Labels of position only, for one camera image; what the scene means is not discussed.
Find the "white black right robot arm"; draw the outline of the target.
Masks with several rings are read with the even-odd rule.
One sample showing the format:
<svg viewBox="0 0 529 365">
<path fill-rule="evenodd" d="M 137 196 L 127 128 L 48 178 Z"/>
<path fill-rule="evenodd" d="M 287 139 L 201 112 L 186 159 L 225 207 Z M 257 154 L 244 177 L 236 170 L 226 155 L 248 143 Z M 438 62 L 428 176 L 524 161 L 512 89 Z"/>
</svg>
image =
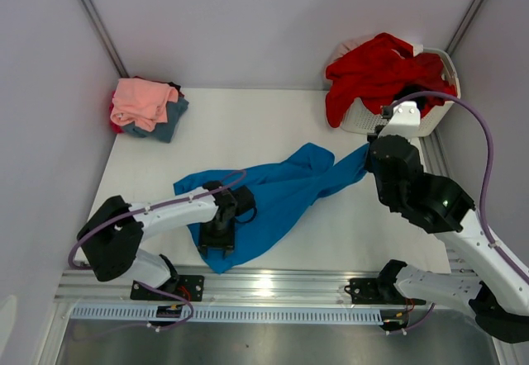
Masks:
<svg viewBox="0 0 529 365">
<path fill-rule="evenodd" d="M 368 137 L 365 167 L 380 202 L 455 250 L 476 278 L 437 274 L 390 260 L 377 277 L 386 302 L 404 296 L 450 307 L 505 343 L 528 340 L 527 267 L 508 249 L 493 246 L 472 198 L 450 178 L 425 172 L 418 149 L 399 135 Z"/>
</svg>

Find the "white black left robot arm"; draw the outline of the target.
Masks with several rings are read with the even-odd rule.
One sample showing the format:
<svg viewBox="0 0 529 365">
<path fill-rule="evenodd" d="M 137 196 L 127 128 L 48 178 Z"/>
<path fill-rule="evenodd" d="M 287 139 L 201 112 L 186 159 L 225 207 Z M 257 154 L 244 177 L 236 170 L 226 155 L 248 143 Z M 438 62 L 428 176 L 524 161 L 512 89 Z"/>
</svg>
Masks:
<svg viewBox="0 0 529 365">
<path fill-rule="evenodd" d="M 235 251 L 235 229 L 241 216 L 257 215 L 254 194 L 220 181 L 204 183 L 190 192 L 158 203 L 132 204 L 120 196 L 108 198 L 78 232 L 76 250 L 100 282 L 119 277 L 132 280 L 161 300 L 173 297 L 180 276 L 163 254 L 141 248 L 148 239 L 187 225 L 198 225 L 198 250 L 224 255 Z"/>
</svg>

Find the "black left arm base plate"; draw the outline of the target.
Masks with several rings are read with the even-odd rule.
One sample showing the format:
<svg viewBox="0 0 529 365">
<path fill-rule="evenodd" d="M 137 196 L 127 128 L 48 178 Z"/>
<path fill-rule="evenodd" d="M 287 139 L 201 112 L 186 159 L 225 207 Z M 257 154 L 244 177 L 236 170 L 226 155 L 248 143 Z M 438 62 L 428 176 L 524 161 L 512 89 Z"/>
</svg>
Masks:
<svg viewBox="0 0 529 365">
<path fill-rule="evenodd" d="M 171 295 L 181 296 L 191 302 L 200 302 L 203 299 L 205 277 L 203 275 L 180 275 L 177 282 L 165 283 L 159 290 Z M 130 299 L 133 301 L 169 301 L 170 296 L 152 292 L 138 282 L 133 282 Z"/>
</svg>

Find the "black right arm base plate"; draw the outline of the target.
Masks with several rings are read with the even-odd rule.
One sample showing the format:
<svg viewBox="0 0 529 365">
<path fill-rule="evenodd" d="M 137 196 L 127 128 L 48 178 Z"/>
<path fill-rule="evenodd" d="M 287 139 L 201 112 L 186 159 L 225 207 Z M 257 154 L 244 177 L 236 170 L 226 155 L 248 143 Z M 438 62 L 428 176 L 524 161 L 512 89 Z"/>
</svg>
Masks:
<svg viewBox="0 0 529 365">
<path fill-rule="evenodd" d="M 353 304 L 358 305 L 395 305 L 406 304 L 425 305 L 427 302 L 417 298 L 406 298 L 397 289 L 378 278 L 351 278 L 344 286 L 344 292 L 351 298 Z"/>
</svg>

